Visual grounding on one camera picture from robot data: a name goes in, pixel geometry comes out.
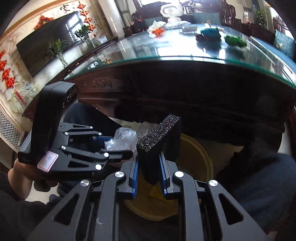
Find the person left hand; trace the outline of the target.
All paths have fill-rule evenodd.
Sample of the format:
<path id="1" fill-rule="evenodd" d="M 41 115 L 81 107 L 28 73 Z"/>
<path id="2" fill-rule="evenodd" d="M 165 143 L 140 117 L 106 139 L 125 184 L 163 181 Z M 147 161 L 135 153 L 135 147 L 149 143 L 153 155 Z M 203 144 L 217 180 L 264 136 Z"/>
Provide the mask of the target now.
<path id="1" fill-rule="evenodd" d="M 8 172 L 8 180 L 16 195 L 26 199 L 31 192 L 33 182 L 45 180 L 45 177 L 37 167 L 20 163 L 16 159 L 13 168 Z"/>

